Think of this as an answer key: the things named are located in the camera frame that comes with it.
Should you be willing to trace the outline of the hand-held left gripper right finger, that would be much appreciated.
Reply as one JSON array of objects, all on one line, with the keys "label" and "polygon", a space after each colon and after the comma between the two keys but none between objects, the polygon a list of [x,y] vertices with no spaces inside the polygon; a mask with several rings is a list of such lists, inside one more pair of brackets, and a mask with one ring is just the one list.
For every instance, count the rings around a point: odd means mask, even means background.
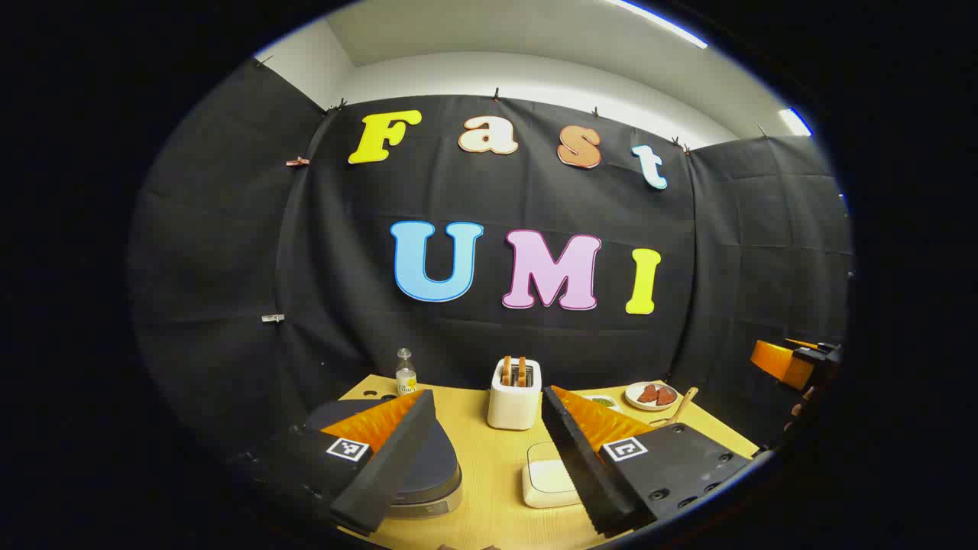
[{"label": "hand-held left gripper right finger", "polygon": [[719,497],[751,459],[685,422],[641,422],[573,391],[542,391],[542,422],[597,533],[663,528]]}]

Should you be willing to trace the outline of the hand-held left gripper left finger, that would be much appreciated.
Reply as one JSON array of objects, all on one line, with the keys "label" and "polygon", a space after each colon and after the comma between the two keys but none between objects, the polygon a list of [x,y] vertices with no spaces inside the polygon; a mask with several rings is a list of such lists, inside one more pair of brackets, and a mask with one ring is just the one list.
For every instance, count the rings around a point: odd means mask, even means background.
[{"label": "hand-held left gripper left finger", "polygon": [[315,526],[371,535],[436,424],[430,390],[385,400],[322,429],[288,429],[229,466],[262,497]]}]

